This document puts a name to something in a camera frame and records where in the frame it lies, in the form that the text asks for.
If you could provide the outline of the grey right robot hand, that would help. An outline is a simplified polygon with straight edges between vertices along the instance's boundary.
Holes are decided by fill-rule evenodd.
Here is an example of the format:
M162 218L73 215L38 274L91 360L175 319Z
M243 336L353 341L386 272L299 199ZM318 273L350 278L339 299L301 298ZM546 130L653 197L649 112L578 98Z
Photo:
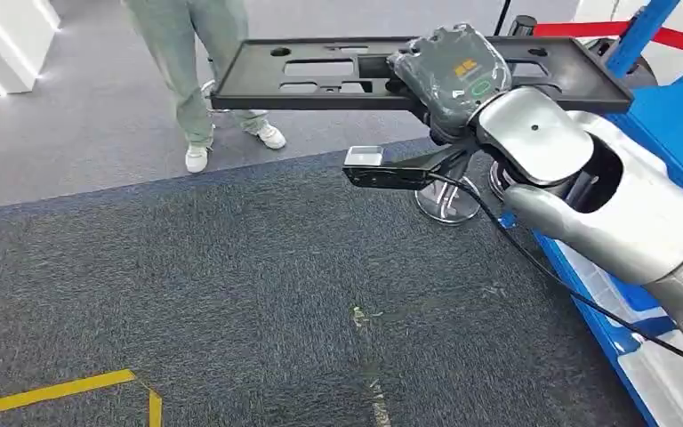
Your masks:
M473 118L512 87L506 60L467 22L408 41L387 58L387 64L420 102L414 114L438 145L471 139Z

